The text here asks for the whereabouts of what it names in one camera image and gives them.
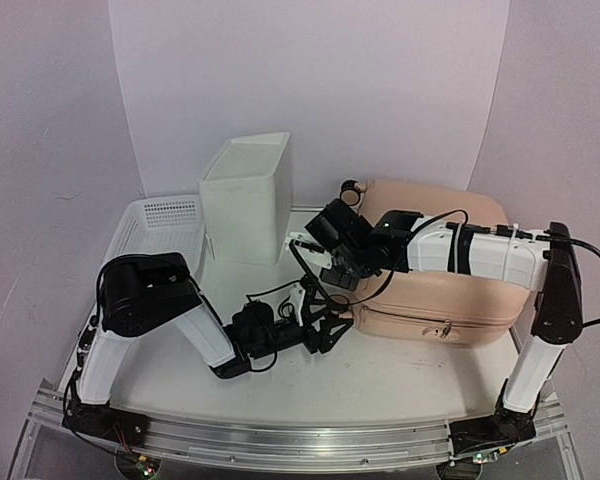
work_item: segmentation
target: white table surface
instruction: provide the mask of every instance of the white table surface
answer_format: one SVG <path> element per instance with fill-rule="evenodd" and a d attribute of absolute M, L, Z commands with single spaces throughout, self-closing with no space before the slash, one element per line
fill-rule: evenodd
<path fill-rule="evenodd" d="M 313 214 L 294 213 L 299 231 Z M 225 323 L 254 293 L 299 278 L 288 252 L 273 267 L 203 263 L 202 288 Z M 266 297 L 273 306 L 283 292 Z M 486 346 L 453 347 L 347 332 L 310 355 L 298 345 L 260 374 L 220 380 L 171 324 L 138 339 L 113 387 L 112 405 L 185 417 L 269 424 L 345 425 L 463 418 L 493 411 L 517 359 L 510 335 Z M 270 358 L 257 361 L 267 365 Z"/>

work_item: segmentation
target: cable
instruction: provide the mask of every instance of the cable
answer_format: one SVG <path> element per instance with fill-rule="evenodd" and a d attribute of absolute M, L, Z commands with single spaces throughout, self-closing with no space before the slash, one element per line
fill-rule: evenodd
<path fill-rule="evenodd" d="M 584 248 L 585 250 L 589 250 L 595 256 L 600 259 L 600 249 L 587 243 L 583 240 L 578 240 L 576 238 L 565 238 L 565 237 L 553 237 L 551 235 L 538 235 L 536 240 L 540 241 L 549 241 L 549 242 L 559 242 L 559 243 L 567 243 L 570 245 L 574 245 L 576 247 Z M 596 318 L 594 320 L 590 320 L 583 324 L 583 328 L 593 327 L 594 325 L 600 325 L 600 318 Z"/>
<path fill-rule="evenodd" d="M 369 295 L 367 298 L 363 299 L 363 300 L 357 300 L 355 302 L 349 302 L 348 306 L 351 307 L 353 305 L 359 305 L 361 303 L 364 302 L 368 302 L 369 300 L 372 300 L 374 298 L 376 298 L 377 296 L 381 295 L 382 292 L 384 292 L 387 287 L 389 286 L 389 284 L 391 283 L 391 280 L 393 279 L 393 275 L 396 272 L 396 269 L 398 268 L 398 265 L 400 265 L 400 262 L 402 261 L 402 259 L 405 257 L 405 255 L 407 255 L 407 247 L 409 246 L 409 243 L 411 243 L 411 240 L 413 240 L 416 235 L 418 235 L 421 231 L 423 231 L 425 228 L 431 226 L 432 224 L 434 224 L 435 222 L 442 220 L 443 218 L 446 218 L 450 215 L 453 215 L 454 213 L 462 213 L 464 214 L 464 223 L 462 224 L 463 226 L 466 225 L 467 223 L 469 223 L 469 212 L 467 212 L 464 209 L 456 209 L 456 210 L 450 210 L 448 212 L 445 213 L 441 213 L 440 215 L 436 215 L 435 217 L 431 217 L 429 220 L 422 222 L 420 225 L 418 225 L 415 230 L 413 230 L 411 232 L 411 235 L 409 235 L 409 237 L 407 238 L 407 241 L 404 244 L 404 247 L 402 249 L 402 251 L 400 252 L 400 255 L 398 256 L 398 258 L 396 259 L 395 264 L 393 265 L 393 267 L 391 268 L 391 270 L 389 271 L 389 275 L 387 275 L 387 278 L 385 279 L 385 281 L 382 283 L 382 285 L 380 285 L 378 287 L 378 289 L 373 292 L 371 295 Z M 456 271 L 458 270 L 458 266 L 457 266 L 457 261 L 458 261 L 458 238 L 460 238 L 460 226 L 458 226 L 458 231 L 456 232 L 456 242 L 455 242 L 455 262 L 456 262 Z"/>
<path fill-rule="evenodd" d="M 454 454 L 453 454 L 453 457 L 454 457 L 453 460 L 449 460 L 447 462 L 446 466 L 444 467 L 444 470 L 442 470 L 442 472 L 439 474 L 440 478 L 444 479 L 444 475 L 447 473 L 447 470 L 449 470 L 449 468 L 451 468 L 451 462 L 452 461 L 455 462 L 456 458 L 459 455 L 462 455 L 463 453 L 466 453 L 466 452 L 468 452 L 469 450 L 471 450 L 473 448 L 483 448 L 483 447 L 486 447 L 488 445 L 493 445 L 494 449 L 502 446 L 502 444 L 501 444 L 500 441 L 498 441 L 498 440 L 492 440 L 490 442 L 484 442 L 484 443 L 479 443 L 478 445 L 469 446 L 467 448 L 464 448 L 464 449 L 460 450 L 457 453 L 454 452 Z"/>
<path fill-rule="evenodd" d="M 284 285 L 280 285 L 278 287 L 274 287 L 271 290 L 266 290 L 264 292 L 260 292 L 260 293 L 248 293 L 245 296 L 247 297 L 247 300 L 249 300 L 250 302 L 252 302 L 254 298 L 264 297 L 264 296 L 269 295 L 271 293 L 275 293 L 275 292 L 280 291 L 280 290 L 282 290 L 284 288 L 290 287 L 291 285 L 295 285 L 296 283 L 300 283 L 300 280 L 293 280 L 291 282 L 285 283 Z"/>
<path fill-rule="evenodd" d="M 273 360 L 271 360 L 271 363 L 269 365 L 267 365 L 264 368 L 251 368 L 250 372 L 251 373 L 264 373 L 264 372 L 268 372 L 269 370 L 271 370 L 276 362 L 278 361 L 278 350 L 274 350 L 273 351 Z"/>

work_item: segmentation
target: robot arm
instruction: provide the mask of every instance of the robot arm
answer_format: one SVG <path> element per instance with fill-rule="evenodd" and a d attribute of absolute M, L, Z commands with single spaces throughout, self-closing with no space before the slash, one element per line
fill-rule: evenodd
<path fill-rule="evenodd" d="M 143 443 L 148 418 L 109 407 L 111 387 L 129 347 L 140 336 L 173 321 L 212 368 L 236 358 L 217 314 L 179 253 L 125 255 L 98 275 L 96 315 L 78 341 L 77 367 L 67 385 L 65 426 L 74 433 Z"/>
<path fill-rule="evenodd" d="M 491 229 L 390 211 L 371 226 L 337 199 L 305 228 L 315 241 L 311 256 L 331 256 L 332 266 L 323 268 L 321 279 L 350 290 L 358 280 L 382 270 L 415 270 L 476 275 L 538 292 L 531 337 L 494 415 L 451 424 L 456 453 L 535 436 L 533 415 L 540 390 L 563 350 L 583 329 L 580 274 L 564 225 L 552 223 L 546 232 L 523 232 L 517 226 Z M 306 238 L 292 242 L 304 249 L 312 243 Z"/>

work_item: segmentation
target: white plastic basket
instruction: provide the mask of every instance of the white plastic basket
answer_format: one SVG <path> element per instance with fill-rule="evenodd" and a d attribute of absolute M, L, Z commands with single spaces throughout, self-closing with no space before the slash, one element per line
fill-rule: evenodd
<path fill-rule="evenodd" d="M 191 274 L 200 266 L 204 223 L 199 195 L 148 198 L 125 210 L 105 256 L 181 253 Z"/>

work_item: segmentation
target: zipper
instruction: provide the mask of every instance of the zipper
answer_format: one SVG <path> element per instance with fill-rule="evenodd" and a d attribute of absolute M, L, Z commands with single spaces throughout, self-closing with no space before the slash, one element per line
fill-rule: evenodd
<path fill-rule="evenodd" d="M 376 310 L 374 308 L 370 308 L 366 305 L 362 306 L 363 310 L 367 310 L 369 312 L 373 312 L 373 313 L 378 313 L 380 315 L 388 315 L 390 317 L 396 317 L 396 318 L 405 318 L 405 319 L 409 319 L 409 320 L 420 320 L 421 322 L 426 322 L 426 323 L 440 323 L 444 325 L 444 329 L 442 330 L 442 333 L 440 334 L 440 338 L 446 338 L 449 336 L 449 334 L 451 333 L 451 330 L 454 327 L 461 327 L 461 328 L 484 328 L 484 325 L 478 325 L 478 324 L 466 324 L 466 323 L 462 323 L 462 325 L 454 325 L 451 320 L 447 319 L 447 320 L 441 320 L 439 318 L 427 318 L 427 317 L 418 317 L 415 315 L 404 315 L 404 314 L 400 314 L 400 313 L 392 313 L 392 312 L 383 312 L 381 310 Z"/>

